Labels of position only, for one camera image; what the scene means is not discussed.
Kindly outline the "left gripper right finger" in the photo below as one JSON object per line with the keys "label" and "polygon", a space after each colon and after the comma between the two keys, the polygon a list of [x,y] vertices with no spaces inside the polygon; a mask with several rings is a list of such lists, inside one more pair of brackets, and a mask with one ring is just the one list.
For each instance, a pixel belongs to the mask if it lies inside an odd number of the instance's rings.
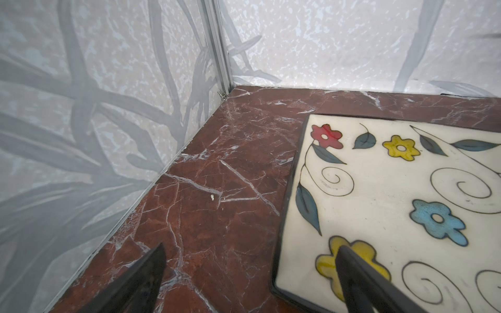
{"label": "left gripper right finger", "polygon": [[349,312],[424,312],[350,247],[339,249],[335,265]]}

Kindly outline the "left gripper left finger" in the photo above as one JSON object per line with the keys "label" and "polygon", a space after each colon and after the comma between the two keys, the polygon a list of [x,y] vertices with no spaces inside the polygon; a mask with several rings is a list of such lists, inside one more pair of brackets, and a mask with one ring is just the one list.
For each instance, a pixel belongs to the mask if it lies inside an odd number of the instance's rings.
{"label": "left gripper left finger", "polygon": [[80,312],[153,312],[166,269],[163,244],[151,249]]}

